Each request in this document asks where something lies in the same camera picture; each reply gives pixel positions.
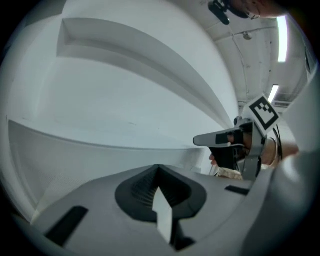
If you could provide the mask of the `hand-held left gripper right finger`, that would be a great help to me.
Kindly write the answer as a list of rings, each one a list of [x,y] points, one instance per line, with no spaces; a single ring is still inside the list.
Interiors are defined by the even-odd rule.
[[[252,182],[174,166],[157,174],[157,230],[176,250],[199,243],[244,200]]]

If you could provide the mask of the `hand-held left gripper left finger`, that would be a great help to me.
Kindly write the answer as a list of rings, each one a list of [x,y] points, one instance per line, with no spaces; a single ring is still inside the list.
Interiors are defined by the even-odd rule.
[[[155,223],[132,219],[118,206],[116,188],[147,166],[89,181],[56,201],[32,223],[46,234],[72,207],[88,209],[64,249],[77,256],[172,256]]]

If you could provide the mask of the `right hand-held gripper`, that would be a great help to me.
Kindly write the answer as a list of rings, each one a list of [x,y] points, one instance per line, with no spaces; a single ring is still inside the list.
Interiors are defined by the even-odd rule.
[[[234,119],[235,128],[197,135],[193,144],[208,147],[220,168],[237,169],[244,180],[254,181],[261,171],[261,156],[268,143],[268,133],[279,119],[279,114],[262,95],[243,107],[241,115]],[[248,153],[242,151],[244,134],[251,134]]]

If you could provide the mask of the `person's right hand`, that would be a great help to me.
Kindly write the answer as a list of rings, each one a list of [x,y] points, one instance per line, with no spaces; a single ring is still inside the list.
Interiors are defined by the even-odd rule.
[[[252,133],[244,133],[243,134],[243,153],[245,156],[248,156],[250,154],[251,148],[252,148],[252,140],[253,136]]]

